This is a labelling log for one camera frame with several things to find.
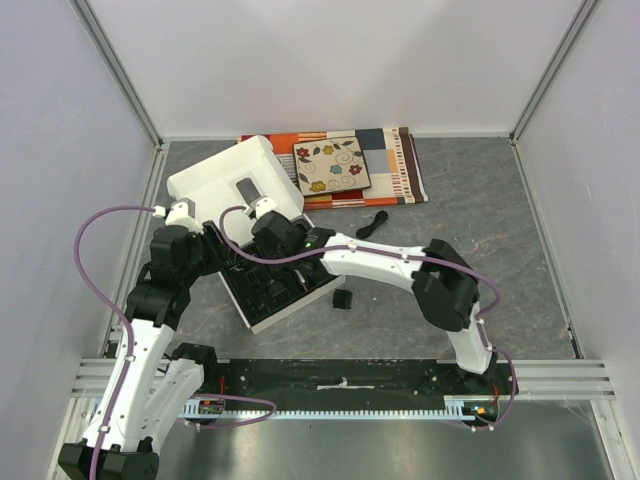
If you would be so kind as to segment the black comb guard attachment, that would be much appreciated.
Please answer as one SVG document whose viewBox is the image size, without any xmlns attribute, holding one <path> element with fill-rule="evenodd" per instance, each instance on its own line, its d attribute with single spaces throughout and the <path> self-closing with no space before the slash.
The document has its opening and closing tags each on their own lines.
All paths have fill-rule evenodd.
<svg viewBox="0 0 640 480">
<path fill-rule="evenodd" d="M 332 297 L 332 306 L 335 309 L 350 310 L 353 304 L 353 293 L 349 290 L 336 289 Z"/>
</svg>

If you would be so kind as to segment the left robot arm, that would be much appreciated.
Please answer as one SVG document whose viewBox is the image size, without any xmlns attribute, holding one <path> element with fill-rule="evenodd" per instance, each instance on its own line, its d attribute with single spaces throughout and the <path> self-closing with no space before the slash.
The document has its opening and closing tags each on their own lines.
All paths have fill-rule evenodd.
<svg viewBox="0 0 640 480">
<path fill-rule="evenodd" d="M 211 222 L 203 232 L 158 229 L 150 255 L 126 302 L 122 340 L 104 396 L 82 438 L 61 447 L 58 464 L 72 479 L 153 479 L 159 454 L 185 403 L 219 383 L 214 348 L 183 343 L 156 383 L 158 367 L 190 289 L 221 269 L 221 238 Z"/>
</svg>

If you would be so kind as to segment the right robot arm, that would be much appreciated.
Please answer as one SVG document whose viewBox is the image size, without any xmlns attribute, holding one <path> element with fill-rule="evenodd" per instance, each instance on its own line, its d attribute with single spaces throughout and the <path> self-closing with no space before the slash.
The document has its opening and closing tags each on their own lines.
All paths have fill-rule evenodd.
<svg viewBox="0 0 640 480">
<path fill-rule="evenodd" d="M 477 324 L 478 280 L 446 242 L 434 239 L 426 247 L 376 244 L 332 229 L 306 229 L 275 211 L 258 219 L 251 235 L 268 259 L 313 251 L 311 258 L 331 275 L 375 280 L 412 293 L 425 320 L 446 332 L 460 386 L 477 394 L 493 383 L 492 353 Z"/>
</svg>

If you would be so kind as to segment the floral square plate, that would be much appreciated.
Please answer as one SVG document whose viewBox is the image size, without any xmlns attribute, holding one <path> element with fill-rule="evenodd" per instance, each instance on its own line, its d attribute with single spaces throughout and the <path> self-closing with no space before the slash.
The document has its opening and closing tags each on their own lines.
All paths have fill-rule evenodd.
<svg viewBox="0 0 640 480">
<path fill-rule="evenodd" d="M 361 191 L 372 186 L 364 151 L 355 136 L 296 143 L 293 159 L 304 197 Z"/>
</svg>

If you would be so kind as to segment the patchwork orange cloth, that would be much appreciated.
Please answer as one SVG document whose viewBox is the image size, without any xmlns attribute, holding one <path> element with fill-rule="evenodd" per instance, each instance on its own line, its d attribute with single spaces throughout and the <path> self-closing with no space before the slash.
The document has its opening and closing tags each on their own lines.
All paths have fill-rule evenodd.
<svg viewBox="0 0 640 480">
<path fill-rule="evenodd" d="M 307 211 L 428 200 L 415 141 L 406 127 L 272 133 L 265 138 L 301 191 Z"/>
</svg>

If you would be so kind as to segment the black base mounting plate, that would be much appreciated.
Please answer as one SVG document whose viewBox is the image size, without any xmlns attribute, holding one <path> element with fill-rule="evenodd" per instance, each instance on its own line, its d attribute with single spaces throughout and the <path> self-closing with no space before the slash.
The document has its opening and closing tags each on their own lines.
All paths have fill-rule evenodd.
<svg viewBox="0 0 640 480">
<path fill-rule="evenodd" d="M 336 402 L 388 406 L 434 402 L 447 396 L 505 400 L 513 389 L 508 365 L 492 362 L 483 376 L 462 374 L 454 363 L 432 359 L 232 359 L 205 370 L 200 391 L 302 406 Z"/>
</svg>

